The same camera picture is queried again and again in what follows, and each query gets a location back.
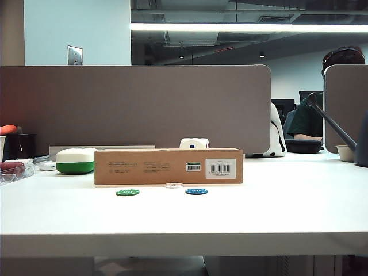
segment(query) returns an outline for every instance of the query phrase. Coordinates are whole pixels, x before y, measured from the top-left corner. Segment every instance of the fluorescent light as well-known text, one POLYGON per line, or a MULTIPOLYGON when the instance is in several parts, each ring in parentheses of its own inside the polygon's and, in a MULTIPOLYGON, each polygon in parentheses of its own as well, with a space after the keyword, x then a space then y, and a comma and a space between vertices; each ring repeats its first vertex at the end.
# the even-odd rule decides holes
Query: fluorescent light
POLYGON ((368 25, 131 23, 131 30, 169 32, 346 32, 368 33, 368 25))

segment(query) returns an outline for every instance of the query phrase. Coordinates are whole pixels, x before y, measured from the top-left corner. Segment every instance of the cardboard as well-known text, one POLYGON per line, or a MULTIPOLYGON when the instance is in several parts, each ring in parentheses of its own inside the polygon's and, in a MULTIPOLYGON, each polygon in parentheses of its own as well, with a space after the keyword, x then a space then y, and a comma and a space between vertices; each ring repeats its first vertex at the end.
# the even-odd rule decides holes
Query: cardboard
POLYGON ((95 152, 95 184, 243 183, 236 148, 132 149, 95 152))

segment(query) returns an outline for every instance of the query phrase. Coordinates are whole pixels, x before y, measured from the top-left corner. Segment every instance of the light switch plate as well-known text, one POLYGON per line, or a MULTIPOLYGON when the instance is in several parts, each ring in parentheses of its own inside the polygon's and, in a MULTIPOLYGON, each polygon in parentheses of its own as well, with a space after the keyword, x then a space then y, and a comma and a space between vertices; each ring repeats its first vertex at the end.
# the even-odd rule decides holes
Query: light switch plate
POLYGON ((83 65, 83 49, 68 46, 68 65, 83 65))

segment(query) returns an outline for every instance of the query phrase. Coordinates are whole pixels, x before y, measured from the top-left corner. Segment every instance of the ceiling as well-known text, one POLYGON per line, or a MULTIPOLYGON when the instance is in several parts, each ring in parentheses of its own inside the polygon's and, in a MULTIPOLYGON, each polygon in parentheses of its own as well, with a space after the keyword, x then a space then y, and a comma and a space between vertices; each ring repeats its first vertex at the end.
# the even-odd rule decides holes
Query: ceiling
MULTIPOLYGON (((131 22, 368 24, 368 0, 131 0, 131 22)), ((368 43, 366 34, 132 32, 133 64, 226 64, 242 55, 256 62, 368 43)))

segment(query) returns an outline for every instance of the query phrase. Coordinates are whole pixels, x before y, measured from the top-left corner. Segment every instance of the person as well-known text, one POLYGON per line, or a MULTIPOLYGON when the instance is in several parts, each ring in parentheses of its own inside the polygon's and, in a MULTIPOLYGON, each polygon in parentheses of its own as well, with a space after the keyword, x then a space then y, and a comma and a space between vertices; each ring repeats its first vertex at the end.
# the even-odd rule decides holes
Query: person
MULTIPOLYGON (((357 46, 340 47, 325 55, 322 60, 322 77, 324 71, 335 64, 365 64, 362 50, 357 46)), ((323 94, 317 95, 317 103, 323 106, 323 94)), ((303 99, 295 113, 287 133, 294 139, 322 140, 322 117, 303 99)))

